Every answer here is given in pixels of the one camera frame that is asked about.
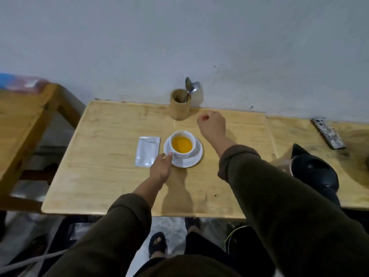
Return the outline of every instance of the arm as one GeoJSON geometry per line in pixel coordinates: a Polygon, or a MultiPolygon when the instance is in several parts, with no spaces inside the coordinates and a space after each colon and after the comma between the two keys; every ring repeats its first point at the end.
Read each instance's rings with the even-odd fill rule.
{"type": "Polygon", "coordinates": [[[263,161],[254,149],[225,142],[219,113],[203,116],[198,119],[201,133],[221,156],[219,177],[230,184],[285,276],[367,274],[369,236],[358,222],[311,187],[263,161]],[[208,121],[212,125],[203,126],[208,121]]]}
{"type": "Polygon", "coordinates": [[[44,275],[125,276],[136,251],[150,233],[151,208],[168,179],[172,155],[160,154],[150,176],[132,194],[121,195],[101,218],[44,275]]]}

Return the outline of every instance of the bamboo cup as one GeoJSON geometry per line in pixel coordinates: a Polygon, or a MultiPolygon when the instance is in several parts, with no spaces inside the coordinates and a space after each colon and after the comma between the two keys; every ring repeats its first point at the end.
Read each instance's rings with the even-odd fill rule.
{"type": "Polygon", "coordinates": [[[174,120],[185,120],[188,117],[191,106],[191,95],[188,96],[187,102],[182,101],[187,95],[185,89],[175,89],[170,94],[170,116],[174,120]]]}

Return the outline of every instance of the white wall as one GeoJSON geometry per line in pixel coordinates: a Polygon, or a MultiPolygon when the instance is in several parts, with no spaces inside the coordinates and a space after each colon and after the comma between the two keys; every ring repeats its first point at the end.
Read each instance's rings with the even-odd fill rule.
{"type": "Polygon", "coordinates": [[[369,122],[369,0],[0,0],[0,72],[94,98],[369,122]]]}

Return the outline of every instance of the silver foil packet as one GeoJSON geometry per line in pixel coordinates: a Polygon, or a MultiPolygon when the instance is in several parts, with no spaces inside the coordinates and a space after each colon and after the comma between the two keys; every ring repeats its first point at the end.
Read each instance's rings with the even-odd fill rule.
{"type": "Polygon", "coordinates": [[[160,137],[140,136],[138,139],[135,166],[150,167],[159,154],[160,137]]]}

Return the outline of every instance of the white saucer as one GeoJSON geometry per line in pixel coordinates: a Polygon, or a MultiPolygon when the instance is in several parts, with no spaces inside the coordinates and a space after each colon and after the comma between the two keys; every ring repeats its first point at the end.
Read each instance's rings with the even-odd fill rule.
{"type": "MultiPolygon", "coordinates": [[[[169,139],[170,137],[165,141],[164,143],[164,153],[168,154],[171,152],[169,148],[169,139]]],[[[196,139],[196,146],[193,152],[185,159],[179,159],[179,158],[173,158],[172,164],[177,167],[181,168],[188,168],[191,166],[194,166],[196,163],[198,163],[203,155],[203,145],[201,144],[200,140],[196,139]]]]}

